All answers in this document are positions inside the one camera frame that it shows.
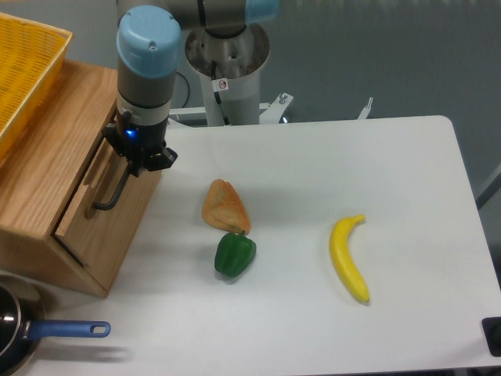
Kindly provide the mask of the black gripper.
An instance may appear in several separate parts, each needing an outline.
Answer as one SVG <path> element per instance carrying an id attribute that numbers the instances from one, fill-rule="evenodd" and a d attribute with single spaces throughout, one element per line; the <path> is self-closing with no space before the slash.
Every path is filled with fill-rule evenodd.
<path id="1" fill-rule="evenodd" d="M 164 141 L 168 119 L 151 125 L 140 125 L 132 120 L 131 113 L 117 115 L 116 124 L 107 124 L 102 134 L 114 151 L 124 157 L 128 171 L 135 177 L 141 174 L 141 152 L 144 153 L 142 166 L 149 172 L 170 168 L 178 154 L 166 147 Z"/>

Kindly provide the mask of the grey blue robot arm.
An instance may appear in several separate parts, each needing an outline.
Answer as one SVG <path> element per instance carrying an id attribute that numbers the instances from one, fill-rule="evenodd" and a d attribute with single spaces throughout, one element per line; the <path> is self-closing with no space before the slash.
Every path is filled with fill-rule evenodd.
<path id="1" fill-rule="evenodd" d="M 262 28 L 277 1 L 119 1 L 117 115 L 103 129 L 126 176 L 170 168 L 165 142 L 181 58 L 198 73 L 209 125 L 255 125 L 259 74 L 269 53 Z"/>

